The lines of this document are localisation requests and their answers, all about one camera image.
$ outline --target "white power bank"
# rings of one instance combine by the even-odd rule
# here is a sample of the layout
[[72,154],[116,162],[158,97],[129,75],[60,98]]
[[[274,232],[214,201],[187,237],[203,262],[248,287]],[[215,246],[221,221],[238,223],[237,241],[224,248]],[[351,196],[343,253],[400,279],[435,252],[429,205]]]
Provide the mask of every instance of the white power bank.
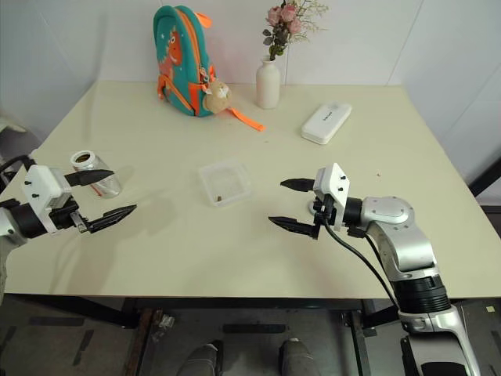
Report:
[[305,122],[301,135],[314,143],[325,145],[343,125],[350,113],[351,105],[347,103],[323,104]]

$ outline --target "clear plastic box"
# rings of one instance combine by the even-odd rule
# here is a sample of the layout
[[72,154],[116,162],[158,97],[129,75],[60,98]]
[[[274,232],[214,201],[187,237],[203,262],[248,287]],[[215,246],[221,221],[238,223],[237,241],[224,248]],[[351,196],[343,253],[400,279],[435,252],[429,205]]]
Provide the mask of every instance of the clear plastic box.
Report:
[[249,197],[251,181],[245,167],[238,161],[222,161],[199,169],[209,201],[214,206],[225,206]]

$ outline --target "pink rose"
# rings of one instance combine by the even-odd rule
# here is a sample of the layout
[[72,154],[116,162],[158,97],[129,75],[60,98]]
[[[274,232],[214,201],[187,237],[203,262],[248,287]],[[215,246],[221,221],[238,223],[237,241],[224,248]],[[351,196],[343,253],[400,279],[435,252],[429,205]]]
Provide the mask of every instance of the pink rose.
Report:
[[282,8],[282,12],[280,13],[280,16],[282,16],[282,19],[285,22],[290,22],[294,19],[296,16],[296,7],[294,5],[285,5]]
[[287,24],[287,28],[291,34],[297,34],[301,31],[301,21],[296,17]]
[[279,6],[274,6],[268,11],[268,18],[266,19],[271,26],[275,26],[280,22],[280,12],[282,9]]

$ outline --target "table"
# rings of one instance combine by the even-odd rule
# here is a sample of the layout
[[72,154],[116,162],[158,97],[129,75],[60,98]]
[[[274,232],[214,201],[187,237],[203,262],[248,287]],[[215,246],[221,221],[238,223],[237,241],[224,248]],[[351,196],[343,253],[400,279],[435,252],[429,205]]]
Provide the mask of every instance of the table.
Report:
[[[501,241],[443,149],[398,86],[287,86],[275,110],[253,103],[252,85],[232,85],[234,107],[268,127],[256,132],[230,114],[188,117],[157,98],[154,83],[94,85],[33,153],[70,172],[69,157],[94,150],[124,191],[100,199],[74,189],[90,219],[128,204],[137,209],[96,234],[45,235],[9,256],[6,291],[42,295],[245,298],[384,298],[370,271],[325,232],[314,241],[268,221],[311,222],[312,193],[279,182],[314,178],[337,162],[350,196],[395,195],[412,203],[431,239],[451,298],[501,296]],[[353,111],[329,144],[300,137],[320,103]],[[212,206],[198,168],[229,158],[243,163],[254,194]],[[24,172],[1,199],[16,197]],[[348,239],[376,265],[369,247]]]

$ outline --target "teal backpack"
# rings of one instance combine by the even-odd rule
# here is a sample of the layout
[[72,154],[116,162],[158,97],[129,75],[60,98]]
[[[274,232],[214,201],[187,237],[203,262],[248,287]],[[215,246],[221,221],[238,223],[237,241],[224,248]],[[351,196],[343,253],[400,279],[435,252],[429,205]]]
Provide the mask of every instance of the teal backpack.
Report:
[[[205,50],[203,27],[212,21],[185,6],[162,6],[153,18],[153,36],[157,47],[157,94],[185,114],[203,117],[213,113],[204,107],[207,90],[216,79],[215,68]],[[265,126],[238,110],[228,110],[250,127],[263,131]]]

